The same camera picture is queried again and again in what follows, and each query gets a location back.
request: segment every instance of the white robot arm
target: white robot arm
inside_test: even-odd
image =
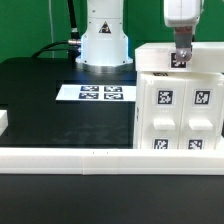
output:
[[[204,0],[164,0],[165,24],[168,27],[174,27],[178,61],[191,59],[191,42],[203,4]]]

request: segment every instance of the green background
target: green background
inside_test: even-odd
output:
[[[86,30],[86,0],[74,0],[81,34]],[[163,0],[124,0],[124,31],[129,36],[130,56],[146,42],[167,42],[173,30],[165,27]],[[70,38],[66,0],[52,0],[54,40]],[[224,41],[224,2],[205,0],[196,41]],[[0,0],[0,62],[29,57],[51,43],[48,0]],[[56,53],[66,57],[66,53]],[[51,57],[44,53],[42,57]]]

